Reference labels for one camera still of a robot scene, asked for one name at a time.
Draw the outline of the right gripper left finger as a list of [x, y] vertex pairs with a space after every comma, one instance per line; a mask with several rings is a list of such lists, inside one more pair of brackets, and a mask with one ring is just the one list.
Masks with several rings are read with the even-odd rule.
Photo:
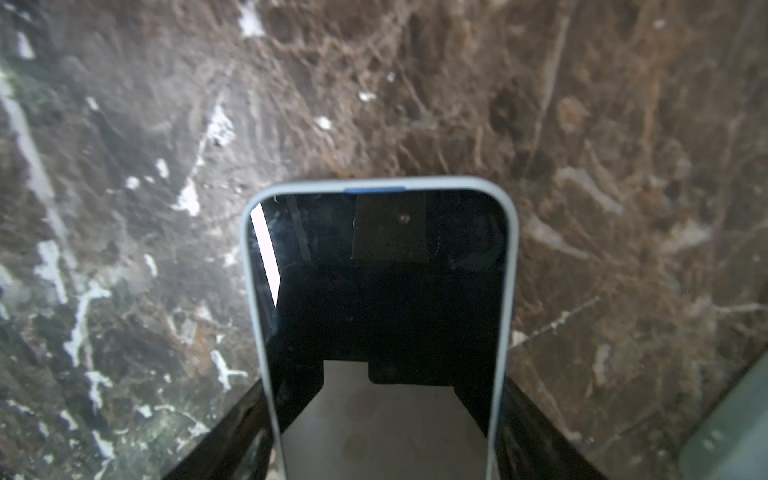
[[172, 479], [264, 479], [273, 435], [263, 383], [257, 381], [173, 469]]

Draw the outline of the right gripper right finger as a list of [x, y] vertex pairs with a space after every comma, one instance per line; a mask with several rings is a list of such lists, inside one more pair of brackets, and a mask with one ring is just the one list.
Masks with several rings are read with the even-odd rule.
[[606, 479], [509, 377], [501, 395], [495, 450], [504, 480]]

